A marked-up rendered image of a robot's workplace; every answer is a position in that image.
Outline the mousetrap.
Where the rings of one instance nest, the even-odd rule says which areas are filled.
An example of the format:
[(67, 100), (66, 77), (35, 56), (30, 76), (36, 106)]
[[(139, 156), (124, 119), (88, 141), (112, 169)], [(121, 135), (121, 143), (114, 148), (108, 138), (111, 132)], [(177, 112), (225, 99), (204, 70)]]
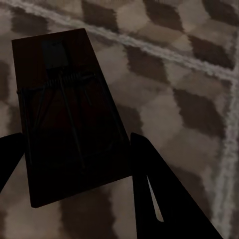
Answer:
[(85, 28), (11, 41), (32, 208), (132, 176), (130, 141)]

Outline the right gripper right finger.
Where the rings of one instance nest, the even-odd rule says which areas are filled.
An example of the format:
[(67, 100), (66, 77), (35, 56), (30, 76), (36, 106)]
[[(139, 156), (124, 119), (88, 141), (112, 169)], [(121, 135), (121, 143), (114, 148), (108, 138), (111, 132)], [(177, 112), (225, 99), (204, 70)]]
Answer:
[(223, 239), (148, 138), (132, 132), (130, 154), (137, 239)]

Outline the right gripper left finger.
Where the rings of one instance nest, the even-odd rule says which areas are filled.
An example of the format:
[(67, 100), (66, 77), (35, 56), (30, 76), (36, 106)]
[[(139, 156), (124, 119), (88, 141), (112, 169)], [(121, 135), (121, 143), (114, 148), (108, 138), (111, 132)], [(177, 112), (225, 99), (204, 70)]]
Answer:
[(0, 138), (0, 192), (24, 155), (22, 133)]

